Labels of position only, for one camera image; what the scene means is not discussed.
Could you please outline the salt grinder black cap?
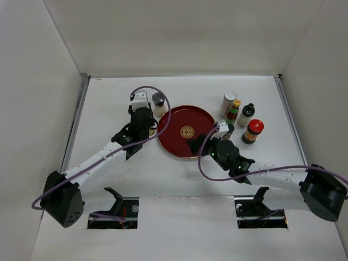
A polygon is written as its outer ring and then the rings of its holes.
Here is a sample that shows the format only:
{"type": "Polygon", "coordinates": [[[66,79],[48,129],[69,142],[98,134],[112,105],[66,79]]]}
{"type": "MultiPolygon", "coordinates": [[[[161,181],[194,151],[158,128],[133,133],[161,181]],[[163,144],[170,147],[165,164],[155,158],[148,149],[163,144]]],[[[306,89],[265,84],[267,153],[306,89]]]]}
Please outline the salt grinder black cap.
{"type": "Polygon", "coordinates": [[[156,117],[162,117],[166,113],[164,105],[165,98],[161,92],[155,92],[152,95],[152,101],[154,104],[153,113],[156,117]]]}

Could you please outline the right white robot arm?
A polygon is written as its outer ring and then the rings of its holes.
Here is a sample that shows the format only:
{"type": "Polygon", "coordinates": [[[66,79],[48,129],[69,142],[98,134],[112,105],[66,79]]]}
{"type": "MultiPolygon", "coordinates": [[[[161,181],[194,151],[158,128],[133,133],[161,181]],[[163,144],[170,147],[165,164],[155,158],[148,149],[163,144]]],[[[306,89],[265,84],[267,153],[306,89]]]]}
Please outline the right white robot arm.
{"type": "Polygon", "coordinates": [[[347,179],[322,166],[260,164],[241,156],[230,140],[205,134],[187,144],[193,154],[210,156],[226,171],[224,181],[260,186],[252,200],[252,209],[258,215],[270,210],[300,209],[336,222],[347,200],[347,179]]]}

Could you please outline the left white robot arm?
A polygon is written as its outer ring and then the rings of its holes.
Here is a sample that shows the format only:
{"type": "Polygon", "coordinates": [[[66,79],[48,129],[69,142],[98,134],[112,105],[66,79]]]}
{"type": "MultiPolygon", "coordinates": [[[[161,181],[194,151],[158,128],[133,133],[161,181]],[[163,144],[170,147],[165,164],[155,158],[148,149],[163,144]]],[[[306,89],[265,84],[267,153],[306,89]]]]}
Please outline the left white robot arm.
{"type": "Polygon", "coordinates": [[[129,106],[130,122],[96,154],[78,166],[48,175],[40,198],[40,207],[62,227],[72,226],[81,217],[85,202],[81,187],[107,173],[142,149],[149,141],[150,129],[158,122],[151,105],[133,109],[129,106]]]}

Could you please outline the red round tray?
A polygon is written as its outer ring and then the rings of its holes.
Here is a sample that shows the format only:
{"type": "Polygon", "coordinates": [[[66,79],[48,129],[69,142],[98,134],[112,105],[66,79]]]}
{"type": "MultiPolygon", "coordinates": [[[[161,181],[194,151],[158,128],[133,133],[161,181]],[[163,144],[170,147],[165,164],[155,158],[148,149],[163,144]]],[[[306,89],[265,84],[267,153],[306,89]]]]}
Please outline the red round tray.
{"type": "Polygon", "coordinates": [[[164,150],[179,158],[196,158],[188,141],[208,134],[214,127],[214,118],[204,109],[193,105],[174,107],[158,121],[158,140],[164,150]]]}

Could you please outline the small black cap pepper bottle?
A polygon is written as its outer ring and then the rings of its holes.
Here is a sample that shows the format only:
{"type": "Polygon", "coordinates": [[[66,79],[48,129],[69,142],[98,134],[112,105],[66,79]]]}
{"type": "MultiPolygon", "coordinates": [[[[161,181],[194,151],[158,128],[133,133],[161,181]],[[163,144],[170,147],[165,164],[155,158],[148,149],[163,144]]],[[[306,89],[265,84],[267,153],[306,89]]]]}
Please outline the small black cap pepper bottle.
{"type": "Polygon", "coordinates": [[[226,139],[229,140],[235,128],[233,124],[228,124],[228,132],[225,134],[226,139]]]}

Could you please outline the yellow cap chili sauce bottle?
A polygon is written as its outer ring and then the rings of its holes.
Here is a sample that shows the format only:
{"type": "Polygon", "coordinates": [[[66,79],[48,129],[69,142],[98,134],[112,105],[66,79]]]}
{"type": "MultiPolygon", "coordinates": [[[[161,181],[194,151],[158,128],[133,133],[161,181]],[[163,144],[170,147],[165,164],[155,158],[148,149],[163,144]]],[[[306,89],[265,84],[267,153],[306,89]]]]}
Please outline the yellow cap chili sauce bottle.
{"type": "Polygon", "coordinates": [[[229,111],[226,114],[225,120],[228,124],[234,125],[237,120],[239,114],[239,108],[241,105],[241,101],[239,99],[235,99],[229,111]]]}

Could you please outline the silver lid tall canister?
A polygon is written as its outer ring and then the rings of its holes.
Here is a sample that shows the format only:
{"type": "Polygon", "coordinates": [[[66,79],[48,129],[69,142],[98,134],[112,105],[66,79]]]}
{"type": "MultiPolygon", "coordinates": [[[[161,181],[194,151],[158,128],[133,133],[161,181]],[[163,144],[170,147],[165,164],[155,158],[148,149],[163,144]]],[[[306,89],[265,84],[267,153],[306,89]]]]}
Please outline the silver lid tall canister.
{"type": "Polygon", "coordinates": [[[230,110],[233,102],[237,99],[237,94],[234,91],[227,91],[225,92],[219,114],[221,117],[225,117],[230,110]]]}

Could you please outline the white bottle black cap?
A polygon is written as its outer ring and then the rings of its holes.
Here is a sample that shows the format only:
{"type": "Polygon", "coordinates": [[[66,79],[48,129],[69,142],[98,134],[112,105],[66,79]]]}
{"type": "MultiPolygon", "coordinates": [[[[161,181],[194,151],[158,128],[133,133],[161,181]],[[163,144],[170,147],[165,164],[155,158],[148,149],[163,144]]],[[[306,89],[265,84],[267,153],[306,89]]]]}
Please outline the white bottle black cap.
{"type": "Polygon", "coordinates": [[[237,118],[237,124],[240,127],[247,127],[255,114],[255,107],[253,103],[245,105],[241,111],[241,114],[237,118]]]}

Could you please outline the red lid sauce jar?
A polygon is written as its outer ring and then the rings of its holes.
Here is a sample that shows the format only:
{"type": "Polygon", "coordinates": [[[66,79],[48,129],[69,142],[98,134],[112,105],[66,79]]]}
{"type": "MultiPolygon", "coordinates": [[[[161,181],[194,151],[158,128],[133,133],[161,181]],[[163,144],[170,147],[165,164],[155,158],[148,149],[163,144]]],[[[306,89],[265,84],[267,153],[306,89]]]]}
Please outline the red lid sauce jar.
{"type": "Polygon", "coordinates": [[[264,123],[259,119],[253,119],[247,125],[247,129],[241,139],[246,144],[252,144],[256,141],[257,136],[263,131],[264,123]]]}

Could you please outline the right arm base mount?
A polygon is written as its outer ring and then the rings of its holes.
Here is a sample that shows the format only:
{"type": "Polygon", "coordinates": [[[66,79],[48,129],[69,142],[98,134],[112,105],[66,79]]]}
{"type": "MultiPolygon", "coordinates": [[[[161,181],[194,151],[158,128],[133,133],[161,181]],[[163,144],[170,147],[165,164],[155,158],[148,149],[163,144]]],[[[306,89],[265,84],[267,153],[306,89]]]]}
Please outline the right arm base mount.
{"type": "Polygon", "coordinates": [[[268,190],[268,187],[261,187],[254,196],[234,198],[238,228],[288,228],[284,210],[271,210],[263,203],[268,190]]]}

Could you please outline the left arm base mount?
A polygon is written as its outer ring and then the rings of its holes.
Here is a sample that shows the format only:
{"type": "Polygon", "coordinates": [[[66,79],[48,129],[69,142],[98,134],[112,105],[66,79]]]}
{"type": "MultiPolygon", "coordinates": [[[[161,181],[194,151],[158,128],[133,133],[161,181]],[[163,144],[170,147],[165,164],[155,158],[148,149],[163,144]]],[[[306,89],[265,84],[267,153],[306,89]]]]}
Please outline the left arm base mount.
{"type": "Polygon", "coordinates": [[[123,197],[111,187],[104,188],[115,199],[109,210],[99,210],[89,214],[87,229],[137,229],[138,197],[123,197]]]}

